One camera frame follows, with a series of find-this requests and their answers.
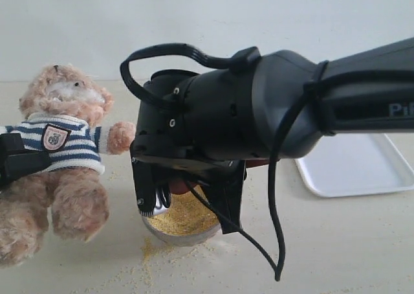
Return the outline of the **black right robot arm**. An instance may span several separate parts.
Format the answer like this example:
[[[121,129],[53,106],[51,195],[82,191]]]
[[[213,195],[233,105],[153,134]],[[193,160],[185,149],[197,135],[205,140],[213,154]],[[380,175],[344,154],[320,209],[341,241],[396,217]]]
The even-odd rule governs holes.
[[[140,99],[130,154],[141,215],[162,212],[181,178],[202,186],[224,233],[239,226],[248,160],[297,159],[338,133],[413,131],[412,39],[321,63],[167,43],[132,53],[120,71]]]

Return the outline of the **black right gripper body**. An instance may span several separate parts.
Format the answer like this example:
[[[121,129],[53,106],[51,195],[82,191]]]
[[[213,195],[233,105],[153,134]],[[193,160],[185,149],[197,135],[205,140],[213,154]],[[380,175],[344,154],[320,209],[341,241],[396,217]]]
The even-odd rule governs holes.
[[[142,89],[131,156],[170,168],[215,168],[259,157],[254,72],[163,70]]]

